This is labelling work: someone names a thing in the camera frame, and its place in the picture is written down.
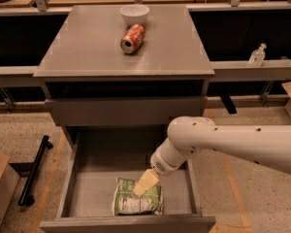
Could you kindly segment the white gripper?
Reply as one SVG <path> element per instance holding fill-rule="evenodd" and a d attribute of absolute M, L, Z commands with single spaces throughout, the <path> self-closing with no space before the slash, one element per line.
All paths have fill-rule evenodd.
<path fill-rule="evenodd" d="M 169 138 L 167 138 L 153 153 L 150 158 L 150 165 L 153 169 L 147 169 L 137 181 L 133 193 L 141 197 L 149 189 L 159 182 L 159 176 L 170 176 L 185 161 L 199 153 L 199 149 L 189 148 L 182 150 L 176 147 Z"/>

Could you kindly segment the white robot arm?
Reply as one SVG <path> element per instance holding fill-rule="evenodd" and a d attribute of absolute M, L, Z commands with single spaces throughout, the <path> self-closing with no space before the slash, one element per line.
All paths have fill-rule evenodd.
<path fill-rule="evenodd" d="M 291 175 L 291 125 L 217 125 L 202 116 L 180 116 L 133 189 L 144 195 L 201 150 L 216 150 Z"/>

